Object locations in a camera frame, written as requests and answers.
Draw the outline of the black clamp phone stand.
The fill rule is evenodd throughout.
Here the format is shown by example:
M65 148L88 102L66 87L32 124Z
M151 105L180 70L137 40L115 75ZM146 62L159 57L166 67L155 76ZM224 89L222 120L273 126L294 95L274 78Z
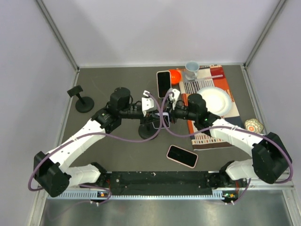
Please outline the black clamp phone stand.
M138 134L142 139L148 139L155 135L157 129L155 129L152 123L141 124L138 129Z

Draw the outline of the phone with white case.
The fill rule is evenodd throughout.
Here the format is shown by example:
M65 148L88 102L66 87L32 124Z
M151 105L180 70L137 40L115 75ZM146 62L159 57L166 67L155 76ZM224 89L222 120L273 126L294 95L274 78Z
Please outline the phone with white case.
M164 98L171 88L171 73L170 71L159 71L156 74L158 97Z

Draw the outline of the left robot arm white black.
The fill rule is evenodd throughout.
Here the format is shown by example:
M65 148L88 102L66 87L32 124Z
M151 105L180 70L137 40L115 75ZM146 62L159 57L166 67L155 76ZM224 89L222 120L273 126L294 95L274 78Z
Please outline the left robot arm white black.
M71 164L94 143L105 137L114 137L111 133L121 125L122 119L139 119L145 122L159 110L155 97L148 91L143 98L133 103L130 90L119 87L114 90L106 106L97 111L87 123L73 136L57 148L47 153L39 152L34 156L33 173L28 182L38 182L51 197L57 197L72 186L102 187L107 183L107 170L99 163L72 167Z

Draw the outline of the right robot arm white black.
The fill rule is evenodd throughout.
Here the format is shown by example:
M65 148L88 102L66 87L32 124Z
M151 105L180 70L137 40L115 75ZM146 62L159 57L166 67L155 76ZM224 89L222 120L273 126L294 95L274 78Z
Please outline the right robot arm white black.
M279 178L286 170L293 177L292 159L279 135L273 132L261 134L232 125L218 115L209 112L206 102L200 94L190 95L190 103L184 108L177 108L178 97L173 91L166 94L161 109L166 109L176 119L192 120L198 133L205 133L212 138L221 139L247 153L250 158L244 161L229 161L220 173L220 182L231 186L236 180L257 178L268 184L280 184Z

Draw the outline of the phone with pink case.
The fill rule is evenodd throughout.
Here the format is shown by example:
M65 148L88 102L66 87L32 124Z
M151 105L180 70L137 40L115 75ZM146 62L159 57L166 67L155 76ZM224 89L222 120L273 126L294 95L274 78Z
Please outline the phone with pink case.
M195 168L198 155L191 151L185 150L175 145L171 145L167 151L166 157L178 164L184 165L191 169Z

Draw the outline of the orange bowl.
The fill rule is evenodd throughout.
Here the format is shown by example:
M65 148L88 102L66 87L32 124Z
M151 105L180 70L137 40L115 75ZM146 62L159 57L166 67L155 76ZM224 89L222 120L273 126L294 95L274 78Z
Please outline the orange bowl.
M182 80L182 74L179 70L169 69L171 77L171 85L175 86Z

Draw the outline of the white plate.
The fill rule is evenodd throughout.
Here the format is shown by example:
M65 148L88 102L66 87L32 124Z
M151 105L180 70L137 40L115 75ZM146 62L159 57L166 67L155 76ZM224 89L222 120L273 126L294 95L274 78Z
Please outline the white plate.
M197 93L205 100L209 112L218 116L224 116L231 110L231 98L223 89L218 87L205 87L200 89Z

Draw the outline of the light blue cup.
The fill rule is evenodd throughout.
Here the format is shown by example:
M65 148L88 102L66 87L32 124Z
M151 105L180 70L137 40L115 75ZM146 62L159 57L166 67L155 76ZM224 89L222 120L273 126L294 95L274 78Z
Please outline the light blue cup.
M197 78L199 64L194 61L189 61L185 65L185 76L187 80L194 80Z

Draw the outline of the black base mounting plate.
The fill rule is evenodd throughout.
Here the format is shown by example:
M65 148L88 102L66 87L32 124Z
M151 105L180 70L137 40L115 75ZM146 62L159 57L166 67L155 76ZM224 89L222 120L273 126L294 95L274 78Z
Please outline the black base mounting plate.
M114 171L87 186L109 188L113 195L207 195L237 188L225 174L208 171Z

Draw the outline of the small patterned bowl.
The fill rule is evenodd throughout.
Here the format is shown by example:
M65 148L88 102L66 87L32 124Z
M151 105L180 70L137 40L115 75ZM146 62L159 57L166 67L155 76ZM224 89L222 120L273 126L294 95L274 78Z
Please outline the small patterned bowl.
M248 119L245 121L245 129L250 132L261 134L264 130L264 126L257 119Z

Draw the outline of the pink handled knife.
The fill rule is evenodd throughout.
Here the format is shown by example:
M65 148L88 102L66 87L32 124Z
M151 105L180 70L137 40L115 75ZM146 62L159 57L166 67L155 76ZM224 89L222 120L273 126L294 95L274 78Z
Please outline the pink handled knife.
M209 77L203 77L203 78L199 78L198 80L208 80L208 79L215 79L215 78L222 78L223 75L220 74L220 75L214 75L214 76L209 76Z

